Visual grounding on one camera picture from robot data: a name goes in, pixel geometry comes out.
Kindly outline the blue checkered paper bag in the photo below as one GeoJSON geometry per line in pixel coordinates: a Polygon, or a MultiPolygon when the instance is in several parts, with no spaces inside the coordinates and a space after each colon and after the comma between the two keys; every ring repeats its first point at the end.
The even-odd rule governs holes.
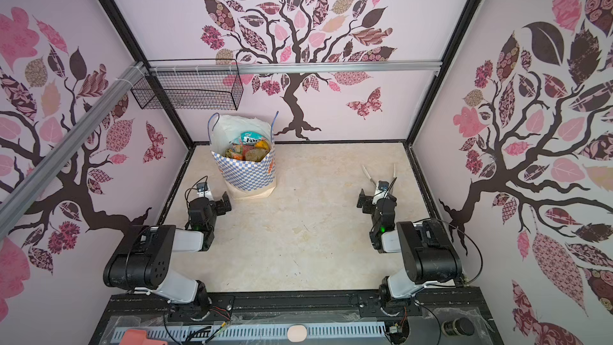
{"type": "Polygon", "coordinates": [[[258,118],[215,113],[207,124],[213,159],[227,185],[228,193],[236,200],[262,199],[271,196],[276,188],[276,151],[272,122],[258,118]],[[240,144],[243,132],[253,131],[265,137],[271,149],[260,162],[236,161],[224,157],[232,144],[240,144]]]}

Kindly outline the yellow snack packet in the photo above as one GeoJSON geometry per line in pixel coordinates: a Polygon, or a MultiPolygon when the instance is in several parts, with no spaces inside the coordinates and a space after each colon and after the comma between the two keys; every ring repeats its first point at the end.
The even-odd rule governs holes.
{"type": "Polygon", "coordinates": [[[271,146],[270,146],[269,142],[266,141],[266,140],[261,140],[261,141],[255,143],[254,147],[256,149],[262,149],[262,150],[267,150],[267,151],[269,151],[271,149],[271,146]]]}

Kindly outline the gold candy bag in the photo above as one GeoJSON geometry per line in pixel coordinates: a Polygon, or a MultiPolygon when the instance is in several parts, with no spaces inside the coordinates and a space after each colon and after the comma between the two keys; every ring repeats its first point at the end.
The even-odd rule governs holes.
{"type": "Polygon", "coordinates": [[[270,153],[269,148],[260,143],[256,145],[232,144],[223,156],[236,161],[260,162],[268,153],[270,153]]]}

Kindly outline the teal snack packet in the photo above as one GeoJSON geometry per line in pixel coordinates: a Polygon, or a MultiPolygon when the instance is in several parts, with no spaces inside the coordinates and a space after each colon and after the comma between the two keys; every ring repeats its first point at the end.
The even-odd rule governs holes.
{"type": "Polygon", "coordinates": [[[241,145],[256,145],[264,139],[265,137],[263,137],[261,134],[253,131],[247,131],[243,132],[239,136],[239,143],[241,143],[241,145]]]}

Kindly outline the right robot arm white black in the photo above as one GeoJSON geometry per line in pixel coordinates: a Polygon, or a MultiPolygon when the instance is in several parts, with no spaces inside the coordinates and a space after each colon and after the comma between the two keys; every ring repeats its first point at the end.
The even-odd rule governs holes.
{"type": "Polygon", "coordinates": [[[398,316],[419,292],[463,276],[461,260],[443,223],[395,220],[397,199],[378,190],[368,196],[361,191],[357,207],[371,218],[369,239],[377,252],[398,253],[402,267],[386,276],[378,289],[379,308],[385,316],[398,316]]]}

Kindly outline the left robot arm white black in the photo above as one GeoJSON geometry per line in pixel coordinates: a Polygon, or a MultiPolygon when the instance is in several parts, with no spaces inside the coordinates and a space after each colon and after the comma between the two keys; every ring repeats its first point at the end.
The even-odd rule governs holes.
{"type": "Polygon", "coordinates": [[[175,225],[136,225],[118,244],[103,271],[109,288],[154,294],[169,303],[186,305],[204,313],[212,301],[204,283],[171,268],[172,255],[207,252],[215,240],[217,217],[231,211],[227,193],[217,201],[208,193],[188,203],[188,228],[175,225]]]}

